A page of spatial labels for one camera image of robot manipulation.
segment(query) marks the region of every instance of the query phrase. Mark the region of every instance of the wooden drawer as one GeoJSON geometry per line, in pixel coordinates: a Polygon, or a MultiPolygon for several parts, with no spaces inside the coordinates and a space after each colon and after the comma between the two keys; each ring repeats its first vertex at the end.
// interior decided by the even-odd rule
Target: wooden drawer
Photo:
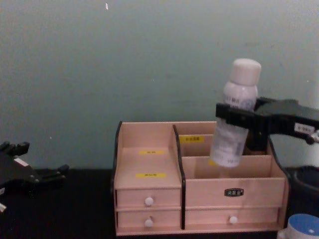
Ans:
{"type": "Polygon", "coordinates": [[[237,219],[236,224],[275,223],[278,208],[262,209],[226,209],[226,210],[187,210],[186,225],[194,224],[230,224],[230,218],[237,219]]]}
{"type": "Polygon", "coordinates": [[[186,206],[281,207],[284,178],[220,178],[186,180],[186,206]],[[244,194],[226,197],[225,190],[240,188],[244,194]]]}
{"type": "Polygon", "coordinates": [[[153,223],[149,229],[180,226],[180,210],[118,212],[119,228],[144,228],[146,220],[153,223]]]}
{"type": "Polygon", "coordinates": [[[117,190],[117,207],[180,207],[180,194],[180,189],[117,190]],[[154,203],[147,206],[146,198],[152,198],[154,203]]]}

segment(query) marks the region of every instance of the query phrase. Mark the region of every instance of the white sticker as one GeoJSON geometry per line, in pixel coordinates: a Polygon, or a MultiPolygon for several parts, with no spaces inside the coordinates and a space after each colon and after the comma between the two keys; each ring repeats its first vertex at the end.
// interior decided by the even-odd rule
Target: white sticker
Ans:
{"type": "Polygon", "coordinates": [[[23,167],[29,166],[26,162],[24,162],[24,161],[23,161],[22,159],[20,159],[20,158],[15,158],[14,160],[15,160],[15,162],[21,164],[23,167]]]}
{"type": "Polygon", "coordinates": [[[315,127],[302,124],[302,123],[295,123],[295,132],[305,133],[305,134],[312,134],[315,131],[315,127]]]}

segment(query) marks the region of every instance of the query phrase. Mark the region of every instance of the wooden desk organizer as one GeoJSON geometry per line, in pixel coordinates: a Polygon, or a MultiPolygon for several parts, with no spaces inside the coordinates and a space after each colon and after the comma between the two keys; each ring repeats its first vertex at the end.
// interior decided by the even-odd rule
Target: wooden desk organizer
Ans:
{"type": "Polygon", "coordinates": [[[266,152],[243,155],[227,178],[219,178],[220,168],[209,159],[215,127],[216,122],[119,124],[111,182],[117,236],[284,227],[289,182],[271,141],[266,152]]]}

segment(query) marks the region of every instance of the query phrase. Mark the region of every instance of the black edge trim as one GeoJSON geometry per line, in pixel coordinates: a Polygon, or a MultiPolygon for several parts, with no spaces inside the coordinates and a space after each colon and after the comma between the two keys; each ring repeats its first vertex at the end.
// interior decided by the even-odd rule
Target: black edge trim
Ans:
{"type": "MultiPolygon", "coordinates": [[[[122,121],[119,122],[118,128],[116,130],[116,135],[115,135],[115,145],[114,145],[114,157],[113,157],[113,169],[112,169],[112,175],[111,175],[111,202],[112,202],[112,216],[115,216],[115,204],[114,204],[114,179],[115,179],[115,172],[116,172],[116,166],[118,163],[118,146],[119,146],[119,134],[120,134],[120,129],[122,126],[122,121]]],[[[114,222],[113,228],[114,228],[114,233],[116,237],[116,225],[115,225],[115,220],[112,220],[114,222]]]]}
{"type": "Polygon", "coordinates": [[[284,172],[284,174],[288,178],[289,192],[288,192],[288,202],[287,202],[287,211],[286,211],[285,225],[284,225],[284,227],[286,228],[287,224],[288,224],[288,218],[289,218],[289,211],[288,210],[291,208],[291,203],[292,203],[292,200],[290,198],[291,197],[292,178],[290,176],[290,173],[278,161],[278,157],[277,157],[277,154],[276,154],[276,151],[275,151],[275,148],[274,148],[274,144],[273,144],[270,136],[268,137],[268,141],[269,141],[269,144],[270,144],[270,148],[271,148],[271,150],[273,152],[273,155],[274,155],[274,158],[275,158],[275,162],[277,163],[278,167],[284,172]]]}
{"type": "Polygon", "coordinates": [[[183,163],[181,161],[181,151],[180,151],[180,142],[179,135],[176,129],[176,126],[173,124],[173,129],[176,137],[177,144],[177,155],[178,155],[178,165],[181,174],[181,229],[185,229],[185,204],[186,204],[186,179],[183,169],[183,163]]]}

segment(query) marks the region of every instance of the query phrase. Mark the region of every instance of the yellow label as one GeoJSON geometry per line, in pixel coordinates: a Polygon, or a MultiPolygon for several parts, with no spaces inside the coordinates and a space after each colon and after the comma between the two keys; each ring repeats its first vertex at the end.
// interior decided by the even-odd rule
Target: yellow label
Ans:
{"type": "Polygon", "coordinates": [[[217,164],[213,160],[209,159],[209,165],[210,166],[216,166],[217,164]]]}
{"type": "Polygon", "coordinates": [[[204,136],[200,135],[192,135],[192,136],[186,136],[182,135],[179,137],[180,143],[203,143],[204,142],[204,136]]]}
{"type": "Polygon", "coordinates": [[[137,178],[165,178],[166,173],[137,173],[137,178]]]}
{"type": "Polygon", "coordinates": [[[149,150],[149,151],[140,151],[139,152],[140,155],[145,155],[145,154],[164,154],[164,151],[162,150],[149,150]]]}

